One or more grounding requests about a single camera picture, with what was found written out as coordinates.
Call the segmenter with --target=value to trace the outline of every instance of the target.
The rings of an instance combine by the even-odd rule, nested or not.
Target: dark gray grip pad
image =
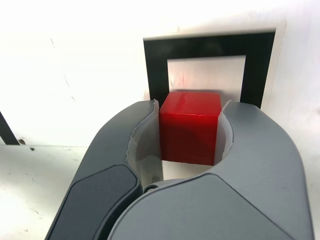
[[[220,177],[205,174],[141,196],[108,240],[291,240]]]
[[[66,196],[49,239],[94,239],[107,214],[136,184],[137,178],[124,165],[110,167],[76,182]],[[104,225],[112,227],[113,224],[104,222]]]

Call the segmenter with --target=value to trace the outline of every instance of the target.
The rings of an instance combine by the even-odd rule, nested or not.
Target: black border
[[[20,145],[14,133],[11,131],[5,117],[0,112],[0,137],[7,145]]]
[[[169,94],[168,60],[245,55],[240,102],[261,107],[276,30],[262,33],[144,39],[150,99]]]

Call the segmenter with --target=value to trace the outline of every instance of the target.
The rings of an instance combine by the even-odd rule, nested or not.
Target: white table surface
[[[87,147],[0,145],[0,239],[43,240]],[[163,161],[164,179],[208,166]],[[316,239],[320,239],[320,164],[304,162]]]

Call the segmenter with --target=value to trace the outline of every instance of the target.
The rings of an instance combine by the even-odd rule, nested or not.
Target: white backdrop
[[[319,18],[317,0],[5,1],[0,111],[26,144],[88,146],[144,99],[143,37],[277,27],[261,109],[292,137],[319,194]]]

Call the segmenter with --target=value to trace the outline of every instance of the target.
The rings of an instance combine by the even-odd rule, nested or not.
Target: red block
[[[159,111],[162,159],[214,165],[220,96],[212,92],[170,92]]]

